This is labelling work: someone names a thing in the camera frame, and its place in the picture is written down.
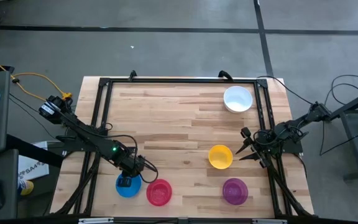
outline wooden table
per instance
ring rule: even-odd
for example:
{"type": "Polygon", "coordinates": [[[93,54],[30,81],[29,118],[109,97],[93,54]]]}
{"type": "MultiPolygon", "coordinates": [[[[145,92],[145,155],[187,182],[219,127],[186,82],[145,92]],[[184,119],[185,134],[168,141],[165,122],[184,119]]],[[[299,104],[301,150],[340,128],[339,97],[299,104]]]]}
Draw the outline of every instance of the wooden table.
{"type": "MultiPolygon", "coordinates": [[[[99,78],[83,79],[76,115],[84,123],[91,122],[99,78]]],[[[223,93],[230,86],[233,84],[115,83],[108,114],[108,122],[113,125],[109,134],[133,135],[139,143],[139,154],[157,166],[159,178],[171,184],[173,195],[168,204],[155,207],[147,201],[147,184],[143,183],[134,198],[120,197],[115,190],[120,171],[102,159],[92,216],[273,217],[266,169],[262,169],[257,161],[238,160],[250,154],[250,149],[234,156],[232,165],[225,170],[217,170],[208,162],[208,150],[212,146],[226,145],[234,154],[243,141],[240,129],[244,126],[252,132],[259,129],[255,100],[245,113],[233,114],[225,109],[223,93]],[[243,180],[248,186],[248,199],[241,206],[230,205],[223,199],[223,183],[231,177],[243,180]]],[[[241,86],[254,96],[251,84],[241,86]]],[[[268,89],[275,122],[291,119],[284,87],[275,80],[268,80],[268,89]]],[[[265,109],[265,100],[261,99],[265,109]]],[[[133,146],[130,139],[119,140],[133,146]]],[[[78,185],[83,156],[83,152],[76,152],[63,162],[51,212],[58,210],[78,185]]],[[[283,164],[288,187],[306,210],[313,213],[301,162],[294,155],[284,154],[283,164]]],[[[155,177],[155,173],[149,171],[144,171],[143,175],[146,180],[155,177]]],[[[84,193],[83,207],[87,192],[88,189],[84,193]]],[[[281,191],[279,194],[280,207],[284,211],[281,191]]]]}

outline yellow cable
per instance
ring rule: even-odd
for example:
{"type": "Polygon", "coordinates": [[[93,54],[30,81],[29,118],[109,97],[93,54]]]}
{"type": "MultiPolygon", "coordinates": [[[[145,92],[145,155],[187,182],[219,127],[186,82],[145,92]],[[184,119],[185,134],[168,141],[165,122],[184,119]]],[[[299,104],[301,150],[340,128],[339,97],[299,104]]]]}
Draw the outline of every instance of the yellow cable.
{"type": "MultiPolygon", "coordinates": [[[[2,67],[0,65],[0,68],[4,71],[6,71],[6,69],[4,67],[2,67]]],[[[65,93],[63,91],[61,91],[61,89],[59,89],[59,87],[51,80],[49,79],[48,77],[46,77],[45,75],[41,75],[41,74],[38,74],[38,73],[33,73],[33,72],[25,72],[25,73],[18,73],[18,74],[15,74],[15,75],[11,75],[11,79],[15,79],[16,76],[20,76],[20,75],[35,75],[35,76],[38,76],[38,77],[42,77],[42,78],[45,78],[46,80],[48,80],[53,86],[55,86],[55,88],[62,94],[62,97],[63,99],[67,98],[67,97],[72,97],[72,94],[71,93],[65,93]]],[[[15,83],[17,86],[19,86],[20,89],[23,90],[24,93],[30,95],[30,96],[33,96],[35,98],[38,98],[40,100],[44,100],[44,98],[42,98],[41,96],[38,96],[38,95],[35,95],[33,93],[30,93],[29,91],[25,90],[24,87],[22,85],[20,85],[20,83],[15,83]]]]}
{"type": "Polygon", "coordinates": [[[34,72],[24,72],[24,73],[15,74],[15,75],[13,75],[13,77],[17,77],[17,76],[20,76],[20,75],[36,75],[36,76],[38,76],[38,77],[42,77],[42,78],[48,80],[53,86],[55,86],[56,89],[57,89],[62,95],[64,94],[64,92],[61,91],[61,89],[59,89],[59,87],[57,87],[57,85],[56,85],[52,80],[50,80],[48,77],[46,77],[45,75],[41,75],[41,74],[34,73],[34,72]]]}

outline white bowl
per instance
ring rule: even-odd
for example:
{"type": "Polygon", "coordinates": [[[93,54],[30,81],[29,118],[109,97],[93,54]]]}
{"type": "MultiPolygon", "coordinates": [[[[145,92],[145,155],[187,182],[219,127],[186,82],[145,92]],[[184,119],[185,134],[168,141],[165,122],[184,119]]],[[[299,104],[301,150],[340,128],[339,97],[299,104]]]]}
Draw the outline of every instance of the white bowl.
{"type": "Polygon", "coordinates": [[[223,102],[230,112],[241,113],[251,107],[252,95],[244,87],[232,86],[224,92],[223,102]]]}

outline bowl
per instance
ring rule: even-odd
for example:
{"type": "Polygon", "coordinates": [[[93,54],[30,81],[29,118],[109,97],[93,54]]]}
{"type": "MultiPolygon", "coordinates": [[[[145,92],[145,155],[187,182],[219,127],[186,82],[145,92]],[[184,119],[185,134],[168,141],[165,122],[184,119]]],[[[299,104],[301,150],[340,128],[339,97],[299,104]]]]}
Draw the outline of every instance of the bowl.
{"type": "Polygon", "coordinates": [[[252,95],[244,87],[229,87],[223,94],[225,107],[232,113],[241,113],[252,106],[252,95]]]}
{"type": "Polygon", "coordinates": [[[140,190],[140,187],[142,186],[142,179],[140,178],[140,175],[137,175],[136,177],[132,178],[132,183],[130,187],[118,187],[118,180],[120,178],[122,178],[121,174],[116,180],[116,190],[118,194],[125,198],[130,198],[137,195],[140,190]]]}
{"type": "Polygon", "coordinates": [[[241,205],[248,198],[248,188],[242,180],[231,178],[223,185],[223,197],[232,205],[241,205]]]}
{"type": "Polygon", "coordinates": [[[155,206],[162,206],[169,202],[172,196],[171,185],[163,179],[152,182],[147,187],[147,200],[155,206]]]}
{"type": "Polygon", "coordinates": [[[233,153],[223,145],[216,145],[209,150],[208,159],[217,169],[226,169],[233,162],[233,153]]]}

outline black cable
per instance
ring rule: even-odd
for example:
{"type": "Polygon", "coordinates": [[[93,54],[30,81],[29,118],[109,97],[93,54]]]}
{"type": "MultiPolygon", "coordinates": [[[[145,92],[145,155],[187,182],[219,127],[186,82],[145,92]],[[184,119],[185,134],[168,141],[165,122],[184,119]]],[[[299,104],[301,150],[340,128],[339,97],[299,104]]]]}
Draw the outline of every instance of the black cable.
{"type": "Polygon", "coordinates": [[[355,86],[355,85],[349,84],[349,83],[340,83],[340,84],[335,85],[335,86],[333,87],[333,90],[331,90],[331,92],[332,92],[332,94],[333,94],[334,99],[335,99],[338,103],[340,103],[340,104],[342,104],[342,105],[345,105],[345,103],[342,103],[341,101],[339,101],[339,100],[335,97],[335,95],[334,95],[334,88],[337,87],[337,86],[339,86],[339,85],[348,85],[348,86],[354,87],[354,88],[357,89],[357,90],[358,90],[358,87],[355,86]]]}
{"type": "Polygon", "coordinates": [[[344,141],[344,142],[342,142],[342,143],[340,143],[340,144],[337,144],[336,146],[334,146],[334,147],[328,149],[327,151],[323,152],[323,153],[321,154],[321,156],[324,155],[325,153],[327,153],[327,152],[329,152],[329,151],[335,149],[336,147],[342,146],[343,144],[345,144],[345,143],[347,143],[347,142],[349,142],[349,141],[351,141],[351,140],[353,140],[353,139],[355,139],[355,138],[357,138],[357,137],[358,137],[358,135],[356,135],[356,136],[354,136],[354,137],[351,137],[350,139],[348,139],[348,140],[346,140],[346,141],[344,141]]]}
{"type": "Polygon", "coordinates": [[[11,97],[15,98],[17,101],[21,102],[22,104],[26,105],[26,107],[32,109],[34,112],[39,113],[39,111],[37,111],[36,109],[34,109],[33,107],[31,107],[30,105],[28,105],[27,103],[24,103],[21,99],[19,99],[18,97],[14,96],[12,93],[9,94],[11,97]]]}
{"type": "Polygon", "coordinates": [[[56,139],[54,136],[52,136],[52,134],[49,133],[49,131],[47,130],[47,128],[39,121],[37,120],[37,118],[35,118],[34,116],[32,116],[26,109],[24,109],[21,105],[19,105],[18,103],[16,103],[15,101],[13,101],[11,98],[9,98],[12,103],[16,104],[18,107],[22,108],[22,110],[24,110],[28,115],[30,115],[30,117],[32,117],[37,123],[39,123],[43,128],[44,130],[49,134],[50,137],[56,139]]]}
{"type": "Polygon", "coordinates": [[[296,156],[299,161],[301,161],[302,165],[303,165],[303,169],[305,170],[305,176],[306,176],[306,179],[308,178],[308,172],[306,171],[306,165],[305,165],[305,162],[303,162],[303,159],[297,154],[297,153],[293,153],[294,156],[296,156]]]}
{"type": "Polygon", "coordinates": [[[271,76],[268,76],[268,75],[261,75],[257,78],[262,78],[262,77],[269,77],[269,78],[274,78],[276,81],[278,81],[281,85],[284,86],[284,88],[286,88],[288,91],[290,91],[291,93],[293,93],[295,96],[299,97],[301,100],[307,102],[308,104],[312,105],[312,103],[310,103],[309,101],[305,100],[304,98],[302,98],[300,95],[296,94],[294,91],[290,90],[288,87],[286,87],[284,85],[284,83],[282,83],[279,79],[275,78],[275,77],[271,77],[271,76]]]}
{"type": "Polygon", "coordinates": [[[112,130],[112,124],[111,123],[106,123],[106,124],[109,124],[111,126],[110,129],[107,129],[108,131],[111,131],[112,130]]]}
{"type": "MultiPolygon", "coordinates": [[[[331,83],[331,89],[334,88],[334,82],[335,82],[335,80],[337,80],[338,78],[341,78],[341,77],[357,77],[357,78],[358,78],[358,75],[340,75],[340,76],[337,76],[336,78],[334,78],[333,82],[331,83]]],[[[335,99],[338,103],[344,105],[344,103],[340,102],[340,101],[335,97],[334,91],[333,91],[333,97],[334,97],[334,99],[335,99]]]]}
{"type": "Polygon", "coordinates": [[[278,135],[276,135],[276,137],[275,137],[271,142],[268,142],[268,143],[258,142],[258,141],[256,140],[256,138],[255,138],[255,135],[256,135],[257,133],[269,134],[267,131],[263,131],[263,130],[256,131],[256,132],[254,133],[254,135],[252,135],[252,137],[254,138],[254,141],[255,141],[256,143],[258,143],[258,144],[260,144],[260,145],[262,145],[262,146],[269,146],[269,145],[271,145],[271,144],[276,143],[275,141],[276,141],[286,130],[287,130],[286,128],[283,129],[278,135]]]}
{"type": "Polygon", "coordinates": [[[139,175],[140,175],[140,178],[143,180],[143,182],[148,183],[148,184],[151,184],[152,182],[156,181],[157,178],[158,178],[158,169],[156,168],[156,166],[155,166],[154,164],[152,164],[152,163],[151,163],[150,161],[148,161],[146,158],[144,158],[144,161],[146,161],[147,163],[149,163],[149,165],[151,165],[151,166],[155,169],[155,173],[156,173],[155,178],[154,178],[154,180],[152,180],[152,181],[146,181],[146,180],[143,178],[143,176],[142,176],[142,174],[141,174],[140,172],[139,172],[139,175]]]}
{"type": "Polygon", "coordinates": [[[295,130],[296,130],[296,133],[297,133],[297,135],[298,135],[299,137],[303,135],[303,131],[301,131],[299,128],[294,127],[294,126],[289,126],[289,128],[290,128],[290,129],[295,129],[295,130]]]}
{"type": "MultiPolygon", "coordinates": [[[[358,89],[357,86],[352,85],[352,84],[349,84],[349,83],[340,83],[340,84],[337,84],[337,85],[333,86],[333,87],[328,91],[327,96],[326,96],[326,99],[324,100],[324,106],[327,104],[329,94],[330,94],[331,92],[334,92],[334,89],[335,89],[337,86],[341,86],[341,85],[347,85],[347,86],[351,86],[351,87],[354,87],[354,88],[358,89]]],[[[321,156],[321,153],[322,153],[323,147],[324,147],[325,122],[323,122],[323,132],[322,132],[322,135],[323,135],[323,137],[321,138],[320,153],[319,153],[320,156],[321,156]]]]}

